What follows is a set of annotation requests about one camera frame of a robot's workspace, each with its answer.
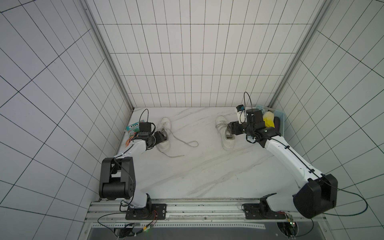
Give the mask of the white sneaker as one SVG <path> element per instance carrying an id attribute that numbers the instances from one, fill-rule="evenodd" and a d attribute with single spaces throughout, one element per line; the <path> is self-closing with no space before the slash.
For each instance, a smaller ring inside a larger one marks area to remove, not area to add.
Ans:
<path id="1" fill-rule="evenodd" d="M 175 134 L 172 132 L 171 120 L 167 117 L 162 118 L 162 120 L 158 125 L 158 130 L 160 132 L 161 137 L 163 137 L 164 140 L 158 143 L 156 147 L 160 153 L 164 154 L 168 158 L 175 159 L 175 158 L 181 158 L 185 156 L 185 155 L 170 156 L 167 154 L 167 152 L 171 148 L 170 136 L 172 136 L 175 140 L 187 145 L 188 147 L 197 148 L 199 146 L 198 141 L 185 142 L 180 138 L 176 137 Z"/>
<path id="2" fill-rule="evenodd" d="M 224 116 L 216 118 L 216 129 L 221 136 L 222 147 L 229 151 L 235 146 L 235 136 L 231 133 L 228 127 L 228 121 Z"/>

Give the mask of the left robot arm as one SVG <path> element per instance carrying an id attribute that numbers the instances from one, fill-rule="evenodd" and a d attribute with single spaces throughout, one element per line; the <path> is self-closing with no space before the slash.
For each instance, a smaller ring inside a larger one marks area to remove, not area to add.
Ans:
<path id="1" fill-rule="evenodd" d="M 101 165 L 99 196 L 102 199 L 125 199 L 134 209 L 151 208 L 151 198 L 137 189 L 134 161 L 147 150 L 165 141 L 154 123 L 140 122 L 139 131 L 119 154 L 105 158 Z"/>

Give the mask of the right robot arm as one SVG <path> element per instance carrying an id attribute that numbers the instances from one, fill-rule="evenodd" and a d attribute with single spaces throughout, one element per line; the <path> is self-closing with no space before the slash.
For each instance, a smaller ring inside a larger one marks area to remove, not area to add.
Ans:
<path id="1" fill-rule="evenodd" d="M 262 217 L 278 213 L 299 213 L 307 219 L 323 214 L 337 205 L 338 181 L 309 164 L 274 127 L 268 127 L 261 110 L 236 107 L 238 120 L 227 125 L 233 135 L 246 135 L 247 142 L 258 143 L 272 153 L 292 174 L 298 185 L 293 195 L 272 193 L 260 198 Z"/>

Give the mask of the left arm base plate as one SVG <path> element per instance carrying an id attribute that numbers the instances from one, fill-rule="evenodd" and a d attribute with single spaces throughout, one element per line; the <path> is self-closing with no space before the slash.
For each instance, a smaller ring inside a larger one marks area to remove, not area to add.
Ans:
<path id="1" fill-rule="evenodd" d="M 166 218 L 166 204 L 150 204 L 141 209 L 128 209 L 126 220 L 164 220 Z"/>

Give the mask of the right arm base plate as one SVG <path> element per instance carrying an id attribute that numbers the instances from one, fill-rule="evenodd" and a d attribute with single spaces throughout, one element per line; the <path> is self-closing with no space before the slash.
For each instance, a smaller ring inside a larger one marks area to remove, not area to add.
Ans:
<path id="1" fill-rule="evenodd" d="M 268 206 L 262 204 L 243 204 L 242 211 L 247 220 L 284 220 L 286 215 L 273 212 Z"/>

